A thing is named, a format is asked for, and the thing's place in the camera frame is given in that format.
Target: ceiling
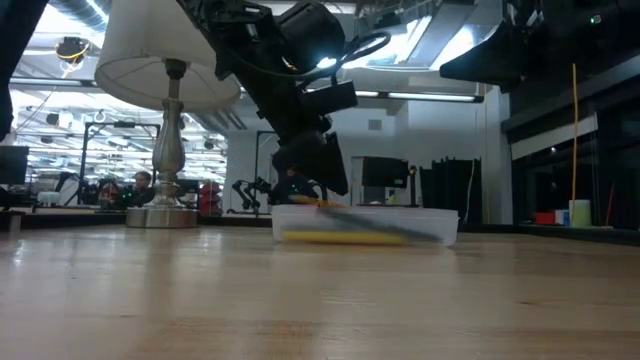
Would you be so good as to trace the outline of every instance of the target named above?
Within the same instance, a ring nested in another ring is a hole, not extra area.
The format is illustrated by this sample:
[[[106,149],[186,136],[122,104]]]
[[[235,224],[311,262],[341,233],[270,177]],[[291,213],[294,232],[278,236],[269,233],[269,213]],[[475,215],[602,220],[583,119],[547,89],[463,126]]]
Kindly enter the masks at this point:
[[[426,6],[425,4],[428,5],[430,2],[416,4]],[[110,1],[103,0],[97,3],[104,4]],[[286,1],[263,3],[274,7],[276,13],[284,11],[292,4]],[[327,6],[339,19],[347,38],[362,32],[362,24],[359,23],[361,20],[353,15],[353,4],[340,2],[328,3]],[[476,84],[442,79],[437,72],[437,66],[464,53],[484,39],[500,21],[500,9],[501,0],[479,0],[475,7],[453,8],[445,1],[432,8],[427,17],[413,20],[407,18],[410,20],[409,25],[400,26],[401,31],[393,35],[392,43],[387,48],[357,64],[346,66],[347,69],[341,71],[340,77],[353,80],[357,89],[364,91],[475,94]],[[105,10],[105,15],[108,15],[108,9]],[[69,69],[69,65],[62,63],[54,53],[56,44],[66,36],[78,36],[92,44],[81,67]],[[66,74],[67,79],[92,80],[103,42],[103,32],[95,31],[95,27],[90,28],[82,22],[75,21],[68,14],[63,14],[49,5],[15,71],[15,76],[54,79]],[[13,87],[11,96],[16,109],[16,141],[32,148],[30,159],[34,167],[44,171],[49,168],[52,171],[60,171],[62,164],[65,169],[78,172],[78,150],[82,148],[84,124],[95,119],[102,120],[104,115],[105,122],[127,121],[135,122],[138,126],[107,126],[102,129],[92,127],[90,134],[94,137],[88,144],[91,150],[88,155],[87,174],[90,177],[98,177],[111,173],[129,178],[134,171],[151,169],[150,158],[155,128],[143,128],[140,125],[161,124],[160,113],[127,104],[101,93],[100,89],[96,88],[63,90],[54,86],[21,86]],[[399,108],[397,104],[394,105],[395,102],[398,101],[364,99],[359,108],[362,111],[386,110],[387,115],[393,115],[392,110]],[[253,101],[243,94],[242,99],[226,111],[185,116],[183,138],[190,155],[182,176],[224,181],[224,135],[230,131],[268,129],[266,121],[258,119],[256,111]],[[353,111],[357,112],[358,109],[352,110],[350,117],[353,117]],[[59,116],[60,120],[56,126],[47,123],[47,117],[52,114]],[[52,143],[44,144],[43,137],[47,142],[51,139]],[[207,140],[215,143],[213,149],[207,150],[204,147]]]

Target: plastic bin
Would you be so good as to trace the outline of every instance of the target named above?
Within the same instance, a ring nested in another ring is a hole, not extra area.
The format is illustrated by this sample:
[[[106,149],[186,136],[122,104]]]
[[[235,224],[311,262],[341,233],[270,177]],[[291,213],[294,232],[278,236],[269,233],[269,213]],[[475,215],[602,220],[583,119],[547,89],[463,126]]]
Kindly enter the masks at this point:
[[[345,209],[380,224],[394,225],[408,230],[435,236],[445,246],[455,244],[458,236],[458,212],[454,210],[395,208],[395,207],[351,207]],[[340,224],[319,214],[317,207],[306,205],[278,205],[273,207],[273,237],[282,241],[284,229],[309,228],[332,229]]]

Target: table surface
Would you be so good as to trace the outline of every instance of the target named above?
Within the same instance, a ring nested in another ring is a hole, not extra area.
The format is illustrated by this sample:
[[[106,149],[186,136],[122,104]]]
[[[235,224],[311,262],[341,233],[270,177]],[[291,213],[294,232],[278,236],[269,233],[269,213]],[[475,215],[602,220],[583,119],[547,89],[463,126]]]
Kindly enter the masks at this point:
[[[640,248],[269,229],[0,235],[0,359],[640,359]]]

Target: lamp base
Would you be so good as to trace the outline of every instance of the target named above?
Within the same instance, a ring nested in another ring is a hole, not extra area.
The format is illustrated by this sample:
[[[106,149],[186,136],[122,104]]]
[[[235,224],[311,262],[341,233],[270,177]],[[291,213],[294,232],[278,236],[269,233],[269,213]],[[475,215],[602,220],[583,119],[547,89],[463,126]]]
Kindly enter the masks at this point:
[[[170,207],[131,208],[127,227],[145,229],[187,229],[198,226],[198,212]]]

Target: person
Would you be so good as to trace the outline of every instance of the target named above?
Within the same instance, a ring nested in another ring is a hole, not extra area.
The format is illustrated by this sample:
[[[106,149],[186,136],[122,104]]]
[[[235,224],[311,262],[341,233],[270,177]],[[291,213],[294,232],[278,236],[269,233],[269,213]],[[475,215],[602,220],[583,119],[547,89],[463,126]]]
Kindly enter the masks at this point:
[[[273,205],[295,204],[295,201],[291,199],[292,195],[318,198],[318,194],[309,184],[309,178],[299,173],[296,168],[290,168],[285,174],[278,177],[278,184],[271,190],[269,200]]]
[[[133,187],[133,205],[140,207],[150,203],[156,196],[151,187],[151,174],[146,171],[138,171],[133,178],[136,181]]]

